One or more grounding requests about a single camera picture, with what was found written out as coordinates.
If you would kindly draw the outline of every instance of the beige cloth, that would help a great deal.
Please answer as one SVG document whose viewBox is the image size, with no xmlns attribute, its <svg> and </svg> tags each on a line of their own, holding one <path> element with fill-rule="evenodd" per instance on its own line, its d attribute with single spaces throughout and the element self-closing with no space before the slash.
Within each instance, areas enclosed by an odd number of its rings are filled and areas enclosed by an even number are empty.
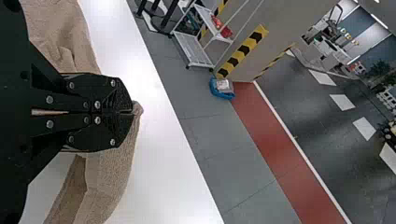
<svg viewBox="0 0 396 224">
<path fill-rule="evenodd" d="M 59 72 L 101 74 L 77 0 L 20 2 L 31 42 Z M 134 103 L 133 126 L 120 148 L 76 156 L 46 224 L 101 224 L 110 217 L 128 183 L 142 113 Z"/>
</svg>

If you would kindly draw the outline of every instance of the red floor stripe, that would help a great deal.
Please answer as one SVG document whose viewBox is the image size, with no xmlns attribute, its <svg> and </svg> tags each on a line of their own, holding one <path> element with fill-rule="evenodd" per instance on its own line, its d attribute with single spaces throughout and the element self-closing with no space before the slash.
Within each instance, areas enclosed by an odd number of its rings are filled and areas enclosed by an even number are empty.
<svg viewBox="0 0 396 224">
<path fill-rule="evenodd" d="M 234 83 L 239 118 L 304 224 L 344 224 L 329 195 L 254 84 Z"/>
</svg>

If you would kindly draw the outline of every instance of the red object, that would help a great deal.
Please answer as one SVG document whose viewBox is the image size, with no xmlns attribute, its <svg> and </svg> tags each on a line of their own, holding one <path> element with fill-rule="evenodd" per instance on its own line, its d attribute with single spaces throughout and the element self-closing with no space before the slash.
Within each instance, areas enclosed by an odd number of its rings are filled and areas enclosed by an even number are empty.
<svg viewBox="0 0 396 224">
<path fill-rule="evenodd" d="M 218 29 L 218 30 L 223 25 L 222 22 L 219 20 L 219 18 L 215 17 L 214 15 L 212 15 L 212 21 L 213 21 L 213 23 L 215 23 L 216 29 Z"/>
<path fill-rule="evenodd" d="M 223 26 L 223 23 L 221 22 L 221 20 L 214 15 L 212 15 L 211 17 L 212 17 L 213 23 L 215 24 L 216 29 L 218 29 L 218 30 L 221 29 L 221 27 Z M 233 31 L 228 26 L 226 26 L 221 31 L 221 35 L 224 38 L 228 38 L 233 35 Z"/>
<path fill-rule="evenodd" d="M 224 27 L 224 29 L 221 31 L 221 35 L 222 35 L 224 38 L 228 38 L 228 37 L 230 37 L 230 36 L 233 35 L 233 31 L 230 30 L 230 28 L 228 28 L 228 26 L 226 26 L 226 27 Z"/>
</svg>

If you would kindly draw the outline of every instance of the hazard tape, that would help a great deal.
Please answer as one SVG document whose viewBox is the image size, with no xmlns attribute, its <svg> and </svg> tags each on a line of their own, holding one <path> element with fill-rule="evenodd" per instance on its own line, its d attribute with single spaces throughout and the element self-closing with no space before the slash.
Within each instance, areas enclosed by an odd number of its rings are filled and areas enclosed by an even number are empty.
<svg viewBox="0 0 396 224">
<path fill-rule="evenodd" d="M 265 73 L 265 71 L 267 71 L 267 70 L 270 69 L 272 66 L 274 66 L 274 64 L 276 64 L 277 61 L 279 61 L 279 59 L 281 59 L 281 58 L 286 54 L 286 51 L 288 51 L 288 50 L 290 50 L 291 48 L 293 48 L 294 45 L 295 45 L 295 43 L 292 43 L 292 44 L 289 45 L 285 50 L 283 50 L 283 52 L 281 52 L 279 55 L 277 55 L 276 58 L 274 58 L 274 59 L 270 62 L 270 64 L 268 64 L 268 66 L 266 66 L 264 69 L 262 69 L 262 71 L 259 73 L 258 76 L 256 76 L 256 77 L 254 78 L 254 80 L 256 80 L 257 78 L 261 77 L 261 76 Z"/>
<path fill-rule="evenodd" d="M 227 5 L 228 1 L 229 0 L 222 0 L 220 2 L 220 4 L 218 5 L 218 7 L 213 12 L 213 15 L 215 15 L 215 16 L 220 15 L 221 12 L 224 10 L 225 6 Z M 207 34 L 208 29 L 209 28 L 207 28 L 207 26 L 205 24 L 202 26 L 201 32 L 197 36 L 198 40 L 201 40 L 201 38 L 203 38 Z"/>
<path fill-rule="evenodd" d="M 251 34 L 243 43 L 242 46 L 233 53 L 231 58 L 220 68 L 216 77 L 225 78 L 253 51 L 257 45 L 268 35 L 268 31 L 262 25 L 259 25 L 253 34 Z"/>
</svg>

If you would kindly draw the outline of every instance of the black robotic arm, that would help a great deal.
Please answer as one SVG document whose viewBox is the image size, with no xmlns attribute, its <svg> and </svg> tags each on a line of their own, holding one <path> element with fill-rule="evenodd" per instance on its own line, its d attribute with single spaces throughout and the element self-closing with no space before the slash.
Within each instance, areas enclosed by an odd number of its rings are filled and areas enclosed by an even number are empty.
<svg viewBox="0 0 396 224">
<path fill-rule="evenodd" d="M 134 115 L 119 78 L 59 74 L 28 39 L 18 0 L 0 1 L 0 223 L 19 223 L 29 183 L 60 152 L 119 147 Z"/>
</svg>

